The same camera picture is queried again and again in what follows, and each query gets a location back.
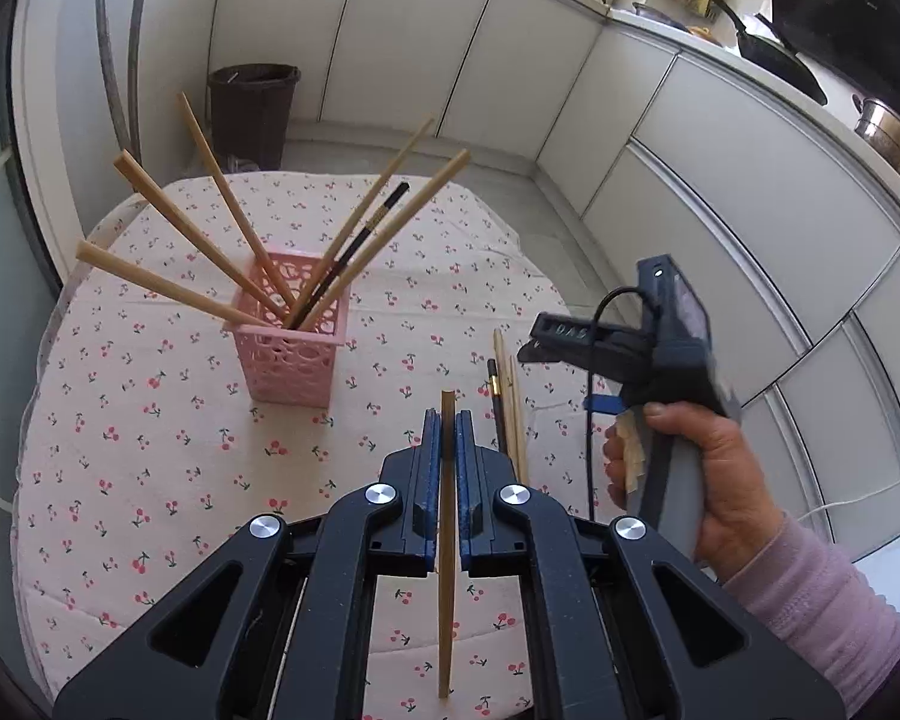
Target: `metal bolt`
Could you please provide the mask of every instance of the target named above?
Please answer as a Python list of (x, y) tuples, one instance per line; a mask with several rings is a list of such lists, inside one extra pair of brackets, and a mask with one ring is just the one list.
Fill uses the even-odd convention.
[(270, 538), (280, 530), (280, 520), (271, 514), (255, 517), (250, 523), (250, 533), (256, 538)]
[(617, 532), (617, 536), (626, 538), (627, 541), (639, 541), (647, 534), (647, 526), (636, 517), (621, 517), (613, 528)]
[(389, 503), (396, 498), (396, 490), (391, 488), (390, 485), (377, 483), (376, 485), (370, 485), (364, 495), (373, 504)]
[(507, 485), (500, 490), (500, 499), (511, 506), (519, 506), (530, 500), (530, 490), (527, 490), (524, 485)]

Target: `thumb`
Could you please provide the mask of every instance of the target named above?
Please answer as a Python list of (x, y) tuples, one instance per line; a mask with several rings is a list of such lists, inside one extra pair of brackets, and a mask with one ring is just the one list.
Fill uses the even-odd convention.
[(726, 449), (739, 440), (736, 425), (696, 403), (647, 403), (643, 415), (650, 428), (668, 436), (684, 436), (704, 452)]

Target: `hand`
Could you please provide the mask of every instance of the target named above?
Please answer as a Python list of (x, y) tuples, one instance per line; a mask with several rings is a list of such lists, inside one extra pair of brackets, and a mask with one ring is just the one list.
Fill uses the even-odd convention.
[[(668, 436), (684, 436), (703, 450), (706, 512), (696, 559), (706, 560), (720, 581), (730, 579), (778, 533), (783, 512), (770, 497), (763, 471), (740, 426), (693, 403), (648, 403), (647, 424)], [(610, 497), (624, 505), (624, 445), (616, 428), (607, 431), (605, 470)]]

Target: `white cord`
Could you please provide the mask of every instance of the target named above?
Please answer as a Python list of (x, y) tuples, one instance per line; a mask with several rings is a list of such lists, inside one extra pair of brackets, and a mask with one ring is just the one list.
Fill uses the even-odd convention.
[(818, 512), (825, 512), (827, 509), (836, 509), (838, 506), (849, 506), (851, 503), (862, 503), (866, 501), (868, 498), (873, 498), (874, 495), (880, 495), (881, 493), (885, 493), (887, 490), (892, 490), (897, 485), (900, 485), (900, 478), (893, 482), (891, 485), (887, 485), (883, 490), (874, 490), (873, 493), (867, 493), (866, 495), (861, 495), (859, 498), (854, 498), (852, 501), (837, 501), (836, 503), (828, 503), (824, 506), (818, 506), (816, 509), (810, 509), (809, 512), (803, 515), (803, 517), (798, 517), (797, 522), (803, 522), (807, 517), (811, 517), (813, 514), (817, 514)]

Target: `table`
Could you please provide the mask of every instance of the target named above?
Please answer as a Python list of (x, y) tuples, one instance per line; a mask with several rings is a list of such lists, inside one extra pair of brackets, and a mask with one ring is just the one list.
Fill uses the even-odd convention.
[[(261, 172), (232, 183), (269, 247), (322, 251), (374, 177)], [(229, 256), (250, 261), (209, 178), (167, 191)], [(111, 231), (117, 255), (230, 300), (226, 276), (139, 199)], [(25, 649), (50, 697), (255, 514), (313, 517), (374, 481), (386, 454), (420, 440), (441, 389), (456, 389), (477, 442), (494, 445), (492, 328), (515, 354), (536, 314), (563, 306), (516, 235), (454, 184), (353, 284), (327, 410), (251, 402), (233, 340), (211, 317), (99, 271), (69, 294), (25, 425), (11, 545)], [(519, 376), (530, 481), (586, 515), (586, 378), (564, 365)], [(595, 479), (610, 518), (602, 468)], [(441, 704), (436, 577), (381, 579), (365, 720), (418, 709), (507, 717), (530, 702), (516, 581), (461, 574), (457, 592), (454, 692)]]

